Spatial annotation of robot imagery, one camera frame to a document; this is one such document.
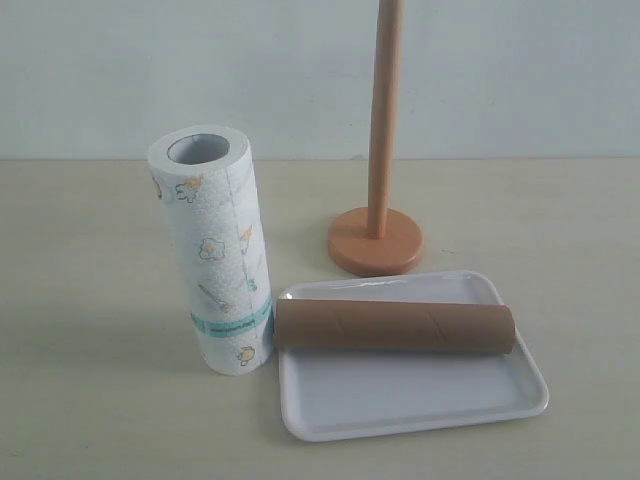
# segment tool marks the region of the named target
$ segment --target empty cardboard roll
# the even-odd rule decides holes
[[[428,350],[499,355],[516,341],[504,305],[278,300],[282,347]]]

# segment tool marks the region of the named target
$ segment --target beige table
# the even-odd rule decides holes
[[[257,165],[274,292],[349,276],[325,237],[365,172]],[[489,276],[551,403],[325,444],[285,430],[275,356],[235,378],[201,360],[144,162],[4,162],[0,192],[3,480],[638,478],[638,162],[397,162],[392,203],[428,236],[418,271]]]

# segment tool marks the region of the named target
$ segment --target tray rim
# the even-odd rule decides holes
[[[291,294],[290,292],[292,292],[293,290],[306,288],[306,287],[323,287],[323,286],[329,286],[329,285],[335,285],[335,284],[357,285],[364,282],[389,281],[390,279],[394,279],[394,278],[398,278],[398,279],[425,278],[425,277],[441,277],[446,275],[452,275],[452,276],[466,275],[466,276],[478,278],[489,287],[491,294],[494,296],[497,304],[504,305],[504,302],[502,301],[502,298],[500,297],[500,294],[498,293],[497,288],[495,287],[493,282],[489,280],[489,278],[487,278],[485,275],[478,273],[476,271],[466,270],[466,269],[413,273],[408,275],[394,275],[394,276],[369,277],[369,278],[351,278],[351,279],[343,279],[343,280],[326,280],[321,282],[298,283],[285,288],[278,296],[278,299],[286,298],[286,295],[287,294],[290,295]],[[471,418],[465,418],[461,416],[457,419],[445,418],[440,420],[424,420],[422,422],[407,423],[405,425],[397,425],[397,427],[394,428],[393,431],[389,431],[388,427],[386,426],[373,427],[373,428],[367,429],[366,431],[360,431],[359,433],[362,433],[361,435],[344,436],[344,435],[340,435],[341,433],[340,431],[327,431],[327,432],[321,432],[319,434],[310,433],[308,430],[301,427],[301,425],[298,424],[296,419],[293,418],[291,413],[292,409],[289,407],[287,392],[290,391],[291,387],[287,381],[288,377],[287,375],[285,375],[285,370],[287,368],[287,362],[291,361],[291,359],[290,359],[290,355],[288,354],[288,350],[284,349],[278,352],[278,376],[280,380],[280,409],[282,413],[282,420],[287,430],[289,430],[289,432],[294,437],[307,442],[323,442],[323,441],[332,441],[332,440],[365,438],[365,437],[372,437],[372,436],[379,436],[379,435],[394,435],[399,433],[437,430],[442,428],[453,428],[453,427],[460,427],[465,425],[478,425],[478,424],[484,424],[484,423],[517,420],[517,419],[529,418],[529,417],[534,417],[536,415],[540,415],[542,412],[546,410],[547,406],[549,405],[549,388],[547,386],[546,381],[544,380],[544,377],[542,376],[540,369],[538,368],[538,365],[533,359],[531,352],[529,352],[529,349],[524,343],[520,335],[520,332],[518,331],[517,328],[515,330],[516,330],[517,345],[522,350],[522,353],[525,357],[527,365],[530,368],[533,374],[533,377],[535,378],[535,381],[541,391],[540,400],[532,407],[524,408],[524,409],[516,409],[516,410],[507,410],[504,412],[481,414]]]

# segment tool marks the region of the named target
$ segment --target white plastic tray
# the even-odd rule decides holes
[[[502,304],[493,284],[468,270],[301,284],[281,298]],[[284,423],[319,442],[538,415],[549,391],[516,335],[513,352],[497,357],[285,349]]]

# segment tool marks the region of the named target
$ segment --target printed paper towel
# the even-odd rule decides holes
[[[149,148],[207,364],[249,372],[272,352],[272,297],[247,137],[200,125]]]

